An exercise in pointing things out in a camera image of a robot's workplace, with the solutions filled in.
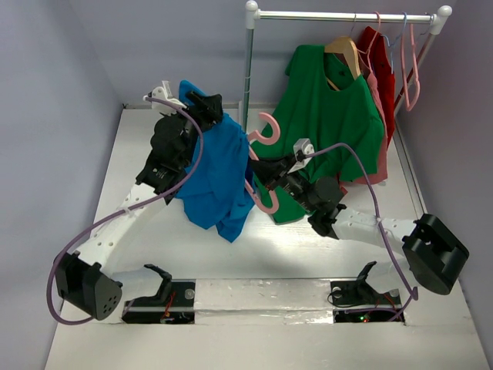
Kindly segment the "blue t-shirt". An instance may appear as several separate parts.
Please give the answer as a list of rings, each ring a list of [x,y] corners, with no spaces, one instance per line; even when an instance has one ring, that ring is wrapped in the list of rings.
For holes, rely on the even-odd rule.
[[[234,242],[254,206],[245,188],[253,182],[247,135],[224,113],[220,123],[203,133],[203,140],[203,155],[198,157],[199,145],[193,154],[199,166],[176,197],[190,222],[205,230],[215,227],[222,238]]]

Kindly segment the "pink plastic hanger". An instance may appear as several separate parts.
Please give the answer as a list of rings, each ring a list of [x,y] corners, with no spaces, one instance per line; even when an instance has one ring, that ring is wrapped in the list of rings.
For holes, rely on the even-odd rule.
[[[280,127],[278,122],[269,113],[264,113],[264,112],[258,113],[258,117],[261,121],[267,123],[267,125],[271,128],[272,133],[270,136],[263,136],[261,132],[256,129],[247,136],[248,141],[251,143],[258,142],[263,144],[264,146],[271,146],[275,144],[280,138]],[[251,146],[249,147],[249,160],[251,162],[250,167],[253,170],[253,172],[259,170],[260,178],[262,180],[266,180],[267,182],[270,182],[271,179],[273,178],[273,172],[274,172],[273,164],[268,163],[266,160],[261,160],[256,155],[255,151],[252,149]],[[262,212],[264,212],[265,214],[274,214],[278,211],[279,201],[277,199],[277,195],[274,190],[268,190],[270,195],[271,205],[267,207],[266,205],[263,204],[261,198],[258,196],[258,194],[256,193],[253,186],[250,184],[248,180],[245,180],[244,187],[248,192],[248,194],[250,195],[251,199],[256,204],[256,206]]]

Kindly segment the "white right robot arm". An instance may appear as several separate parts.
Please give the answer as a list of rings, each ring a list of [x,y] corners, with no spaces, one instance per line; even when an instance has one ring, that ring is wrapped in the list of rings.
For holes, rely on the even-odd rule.
[[[451,293],[470,254],[435,215],[398,220],[351,209],[342,204],[344,194],[333,177],[311,183],[294,170],[294,155],[251,160],[250,165],[263,187],[283,190],[308,212],[309,224],[321,237],[379,246],[390,257],[400,254],[420,286],[439,295]]]

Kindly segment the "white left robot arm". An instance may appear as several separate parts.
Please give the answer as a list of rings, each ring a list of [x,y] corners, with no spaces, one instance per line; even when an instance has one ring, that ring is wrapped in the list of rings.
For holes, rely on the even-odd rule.
[[[79,321],[121,322],[134,304],[168,306],[174,298],[173,278],[155,264],[127,272],[117,262],[146,223],[195,178],[205,148],[203,134],[223,120],[219,94],[197,90],[184,100],[163,89],[145,101],[162,109],[152,150],[120,208],[74,237],[57,255],[46,288],[47,305],[60,324],[75,325],[54,309],[56,292],[66,303],[86,314]]]

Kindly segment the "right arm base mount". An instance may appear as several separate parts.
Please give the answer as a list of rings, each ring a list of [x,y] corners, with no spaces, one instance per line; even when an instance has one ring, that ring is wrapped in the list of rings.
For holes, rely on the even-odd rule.
[[[367,263],[358,276],[330,283],[327,301],[333,307],[336,324],[368,324],[376,322],[404,323],[399,290],[378,293],[367,282],[376,261]]]

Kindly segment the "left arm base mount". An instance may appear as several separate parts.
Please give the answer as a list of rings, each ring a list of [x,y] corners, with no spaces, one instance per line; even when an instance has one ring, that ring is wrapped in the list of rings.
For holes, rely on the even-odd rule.
[[[193,324],[196,281],[173,280],[170,273],[154,264],[145,264],[144,268],[159,276],[160,285],[154,295],[127,301],[122,320],[126,324]]]

